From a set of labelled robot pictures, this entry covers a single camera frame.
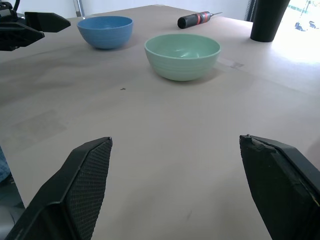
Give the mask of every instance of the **blue fabric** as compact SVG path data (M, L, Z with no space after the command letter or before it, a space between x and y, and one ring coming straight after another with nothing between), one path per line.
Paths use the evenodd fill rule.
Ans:
M0 183L6 179L10 174L10 168L8 166L8 163L6 161L6 157L4 155L4 152L1 149L0 146Z

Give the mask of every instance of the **table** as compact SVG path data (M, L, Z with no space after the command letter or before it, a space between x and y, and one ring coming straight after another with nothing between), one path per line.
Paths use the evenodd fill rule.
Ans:
M221 16L178 29L177 17L190 13L146 6L100 14L134 20L121 49L92 49L72 18L60 33L0 52L0 145L26 206L72 149L111 136L93 240L271 239L239 135L293 145L320 167L320 54L308 55L319 50L305 44L293 54L286 31L272 43L252 41L250 22ZM216 39L217 65L198 81L157 76L144 42L164 33Z

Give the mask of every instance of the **black cup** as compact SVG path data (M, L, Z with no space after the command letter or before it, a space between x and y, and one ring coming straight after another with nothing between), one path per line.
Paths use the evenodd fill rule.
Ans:
M258 42L272 42L290 0L257 0L250 38Z

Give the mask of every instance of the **black cylinder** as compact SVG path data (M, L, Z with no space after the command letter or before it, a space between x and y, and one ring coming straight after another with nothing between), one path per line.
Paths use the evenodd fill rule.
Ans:
M178 27L186 29L198 24L206 23L210 20L211 15L208 11L203 11L188 16L182 16L178 19Z
M290 0L257 0L250 38L258 42L272 42Z

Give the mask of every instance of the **blue bowl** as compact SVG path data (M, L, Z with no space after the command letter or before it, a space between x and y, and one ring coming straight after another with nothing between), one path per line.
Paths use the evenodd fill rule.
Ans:
M84 40L97 49L116 49L132 35L133 20L125 16L97 16L78 22Z

